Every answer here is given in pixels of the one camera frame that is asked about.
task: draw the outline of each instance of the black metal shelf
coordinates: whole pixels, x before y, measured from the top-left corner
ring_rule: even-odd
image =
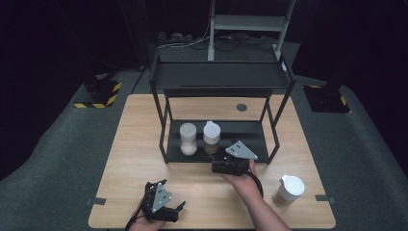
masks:
[[[283,56],[279,62],[163,62],[156,53],[150,85],[157,112],[162,123],[160,149],[166,162],[211,162],[203,149],[202,131],[207,120],[174,119],[170,108],[171,97],[258,97],[265,98],[265,106],[259,120],[217,120],[221,127],[219,151],[236,141],[243,142],[256,155],[258,162],[270,164],[277,150],[279,140],[276,124],[292,92],[292,72],[284,71]],[[165,94],[166,105],[162,111],[157,90]],[[273,116],[269,100],[275,90],[283,90],[284,97]],[[268,154],[262,121],[268,113],[274,148]],[[167,150],[164,148],[167,116],[170,119]],[[179,129],[183,123],[191,122],[197,128],[197,152],[185,156],[180,150]]]
[[[197,151],[192,156],[185,156],[180,150],[180,126],[186,122],[194,124],[197,128]],[[211,162],[203,148],[202,131],[206,122],[207,120],[173,120],[171,122],[166,154],[169,162]],[[258,155],[258,162],[268,161],[267,143],[260,121],[213,120],[213,122],[219,125],[222,131],[218,152],[222,152],[235,142],[241,141]]]

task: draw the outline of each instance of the hazard tape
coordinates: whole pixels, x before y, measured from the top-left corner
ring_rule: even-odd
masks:
[[[343,96],[340,99],[342,100],[344,106],[347,105],[347,101],[345,101],[345,98]]]
[[[74,107],[75,108],[107,108],[112,106],[112,104],[115,102],[117,93],[119,92],[120,87],[122,86],[121,83],[117,83],[114,88],[112,89],[112,94],[108,98],[106,102],[74,102]]]

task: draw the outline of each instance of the triangular metal plate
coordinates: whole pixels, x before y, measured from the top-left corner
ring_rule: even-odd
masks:
[[[152,212],[156,213],[156,211],[160,210],[170,200],[171,200],[171,196],[168,194],[167,190],[162,185],[162,183],[159,183],[157,185],[156,195],[154,197]]]
[[[234,157],[239,157],[243,159],[253,159],[253,160],[258,160],[258,156],[255,155],[245,144],[243,144],[241,141],[238,141],[231,146],[225,148],[225,151],[234,156]]]

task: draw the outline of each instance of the human hand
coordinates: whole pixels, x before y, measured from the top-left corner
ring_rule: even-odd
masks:
[[[144,217],[143,210],[138,213],[135,223],[130,226],[129,231],[157,231],[166,224],[165,220],[148,220]]]
[[[249,168],[250,171],[255,176],[257,176],[255,161],[252,159],[249,160]],[[247,201],[251,196],[253,197],[255,195],[259,195],[262,198],[254,179],[252,179],[247,174],[243,174],[241,176],[221,174],[221,177],[234,187],[235,191],[243,199],[244,202]]]

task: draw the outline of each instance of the white container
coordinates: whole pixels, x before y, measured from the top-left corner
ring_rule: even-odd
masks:
[[[281,185],[273,195],[273,201],[279,207],[292,204],[305,192],[303,181],[296,176],[284,175],[279,181]]]
[[[186,156],[191,156],[197,151],[197,143],[195,141],[197,129],[192,123],[184,123],[180,127],[180,149]]]
[[[221,128],[211,120],[207,121],[206,125],[204,126],[203,140],[204,150],[208,154],[214,154],[218,151],[220,134]]]

